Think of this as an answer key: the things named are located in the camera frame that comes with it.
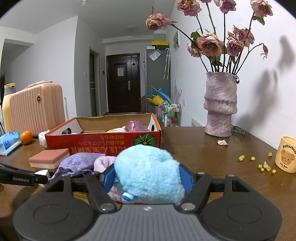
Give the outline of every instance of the refrigerator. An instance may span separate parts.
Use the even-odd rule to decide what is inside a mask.
[[[145,49],[145,95],[153,93],[154,87],[155,89],[163,88],[170,97],[170,73],[168,71],[163,79],[167,51],[159,50],[161,55],[154,61],[149,57],[153,51],[155,50]],[[155,106],[148,100],[146,100],[145,109],[146,113],[155,113]]]

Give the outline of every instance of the cardboard box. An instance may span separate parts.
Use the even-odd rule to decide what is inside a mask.
[[[140,121],[148,127],[148,131],[106,133],[125,126],[128,121]],[[160,133],[160,125],[154,114],[128,114],[75,117],[52,129],[45,138],[49,150],[68,148],[70,155],[92,152],[117,156],[122,150],[139,142],[160,147]]]

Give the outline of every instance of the pumpkin picture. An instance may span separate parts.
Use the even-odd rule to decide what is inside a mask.
[[[142,134],[137,136],[133,141],[133,146],[135,145],[147,145],[147,146],[156,146],[156,138],[150,134]]]

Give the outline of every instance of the picture on wall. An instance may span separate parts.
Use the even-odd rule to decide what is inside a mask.
[[[174,41],[174,49],[175,49],[175,51],[177,51],[178,48],[180,47],[178,30],[176,31],[176,33],[174,35],[173,41]]]

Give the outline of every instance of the pink sponge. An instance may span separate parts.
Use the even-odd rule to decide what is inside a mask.
[[[47,169],[49,172],[55,172],[61,161],[69,156],[68,149],[44,150],[29,158],[29,163],[31,167]]]

